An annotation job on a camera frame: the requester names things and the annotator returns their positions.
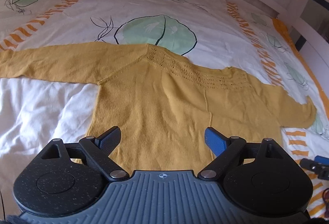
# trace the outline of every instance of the crumpled white sheet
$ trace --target crumpled white sheet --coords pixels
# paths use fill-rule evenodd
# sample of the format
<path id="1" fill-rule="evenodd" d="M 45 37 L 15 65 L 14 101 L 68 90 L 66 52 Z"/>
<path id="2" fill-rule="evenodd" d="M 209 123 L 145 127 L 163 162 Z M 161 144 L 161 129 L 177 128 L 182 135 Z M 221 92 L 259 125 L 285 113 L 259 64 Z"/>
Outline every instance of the crumpled white sheet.
<path id="1" fill-rule="evenodd" d="M 24 14 L 14 4 L 11 4 L 13 10 L 1 6 L 0 44 L 4 46 L 2 41 L 11 39 L 8 35 L 15 28 L 35 19 L 38 14 L 61 1 L 63 0 L 38 0 L 24 7 Z M 241 17 L 249 22 L 277 64 L 276 68 L 285 89 L 300 103 L 305 103 L 305 96 L 309 95 L 318 109 L 316 126 L 308 130 L 282 130 L 285 150 L 294 159 L 304 157 L 293 154 L 294 150 L 308 151 L 309 158 L 316 155 L 329 157 L 329 122 L 318 89 L 287 43 L 276 32 L 272 20 L 254 11 L 266 22 L 266 26 L 262 26 L 255 23 L 251 12 L 239 7 Z M 14 50 L 95 41 L 106 29 L 106 24 L 110 25 L 111 20 L 113 30 L 102 37 L 102 40 L 115 44 L 114 33 L 124 23 L 139 17 L 162 14 L 178 20 L 195 33 L 197 43 L 185 56 L 196 65 L 219 69 L 235 66 L 256 76 L 263 83 L 270 84 L 259 55 L 235 19 L 228 15 L 224 0 L 79 0 L 63 12 L 53 14 L 45 20 L 44 25 L 33 23 L 38 31 L 24 38 Z M 283 49 L 274 47 L 269 37 L 272 42 L 272 37 L 275 37 L 276 45 L 279 42 Z M 295 79 L 300 79 L 300 75 L 303 78 L 301 80 L 307 82 L 307 87 L 292 78 L 292 70 L 285 63 L 298 71 L 294 75 Z M 0 190 L 6 214 L 19 213 L 12 196 L 14 180 L 41 149 L 53 138 L 61 138 L 69 143 L 77 142 L 84 136 L 91 121 L 97 91 L 98 87 L 93 84 L 47 82 L 28 78 L 0 79 Z M 296 130 L 305 132 L 306 137 L 289 137 L 285 133 Z M 290 145 L 290 139 L 304 140 L 307 146 Z M 317 179 L 313 180 L 314 184 L 319 182 Z M 322 184 L 315 193 L 325 188 L 326 183 Z M 310 204 L 309 210 L 319 203 L 321 201 L 317 200 Z"/>

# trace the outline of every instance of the gray panel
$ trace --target gray panel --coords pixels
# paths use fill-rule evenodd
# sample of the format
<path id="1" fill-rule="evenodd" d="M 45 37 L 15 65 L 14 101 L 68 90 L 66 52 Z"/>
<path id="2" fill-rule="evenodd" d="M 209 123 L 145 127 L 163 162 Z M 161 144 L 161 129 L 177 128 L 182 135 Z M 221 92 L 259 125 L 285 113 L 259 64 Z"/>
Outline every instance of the gray panel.
<path id="1" fill-rule="evenodd" d="M 302 214 L 265 218 L 249 214 L 226 200 L 215 182 L 192 171 L 136 171 L 126 181 L 110 183 L 91 207 L 61 218 L 24 213 L 31 224 L 274 224 L 306 221 Z"/>

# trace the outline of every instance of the orange fabric edge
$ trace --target orange fabric edge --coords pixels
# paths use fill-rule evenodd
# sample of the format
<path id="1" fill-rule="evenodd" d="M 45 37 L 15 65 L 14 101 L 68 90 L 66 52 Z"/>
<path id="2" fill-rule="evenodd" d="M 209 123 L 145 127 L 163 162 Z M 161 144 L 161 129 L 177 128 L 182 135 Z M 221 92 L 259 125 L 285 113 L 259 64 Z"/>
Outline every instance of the orange fabric edge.
<path id="1" fill-rule="evenodd" d="M 290 48 L 292 49 L 292 52 L 295 54 L 295 56 L 297 57 L 297 59 L 302 63 L 302 65 L 304 66 L 305 70 L 308 72 L 308 74 L 310 75 L 310 77 L 313 79 L 319 94 L 320 94 L 320 98 L 323 102 L 324 105 L 324 109 L 326 111 L 326 115 L 327 118 L 329 119 L 329 100 L 328 97 L 326 96 L 326 94 L 324 93 L 319 81 L 316 79 L 315 75 L 313 74 L 312 70 L 310 69 L 310 67 L 307 65 L 307 63 L 305 62 L 305 60 L 303 59 L 303 57 L 300 55 L 300 53 L 298 52 L 298 50 L 296 49 L 294 43 L 292 42 L 292 39 L 290 37 L 290 35 L 288 34 L 288 28 L 286 27 L 286 25 L 278 20 L 278 19 L 272 19 L 273 20 L 273 25 L 276 29 L 276 31 L 284 38 L 284 40 L 288 43 L 288 45 L 290 46 Z"/>

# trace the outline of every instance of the sweater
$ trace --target sweater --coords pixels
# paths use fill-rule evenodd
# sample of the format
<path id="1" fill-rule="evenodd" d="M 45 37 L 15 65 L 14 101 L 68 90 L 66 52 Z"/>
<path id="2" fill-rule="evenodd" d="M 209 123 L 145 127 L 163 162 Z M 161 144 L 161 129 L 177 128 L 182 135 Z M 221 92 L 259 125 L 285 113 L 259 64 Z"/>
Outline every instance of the sweater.
<path id="1" fill-rule="evenodd" d="M 299 104 L 281 86 L 241 69 L 200 67 L 150 44 L 91 42 L 0 53 L 0 77 L 21 75 L 99 85 L 86 135 L 120 127 L 121 142 L 110 158 L 130 174 L 198 173 L 214 159 L 204 142 L 208 126 L 247 142 L 272 137 L 281 143 L 280 127 L 308 128 L 316 114 L 309 97 Z"/>

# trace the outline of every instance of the bed sheet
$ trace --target bed sheet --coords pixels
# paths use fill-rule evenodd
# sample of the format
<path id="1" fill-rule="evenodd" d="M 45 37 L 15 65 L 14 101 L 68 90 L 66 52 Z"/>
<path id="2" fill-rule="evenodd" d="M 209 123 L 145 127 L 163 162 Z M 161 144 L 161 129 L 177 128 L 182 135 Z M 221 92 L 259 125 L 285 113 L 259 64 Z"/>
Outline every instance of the bed sheet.
<path id="1" fill-rule="evenodd" d="M 309 129 L 282 129 L 285 150 L 298 162 L 329 157 L 329 121 L 319 90 L 271 18 L 226 0 L 0 0 L 0 49 L 104 41 L 172 45 L 169 50 L 208 68 L 234 66 L 266 84 L 282 85 L 299 103 L 317 108 Z M 162 24 L 166 36 L 156 28 Z M 0 79 L 0 190 L 6 214 L 18 214 L 15 178 L 53 138 L 81 139 L 91 122 L 93 84 Z M 327 182 L 309 174 L 310 215 L 324 212 Z"/>

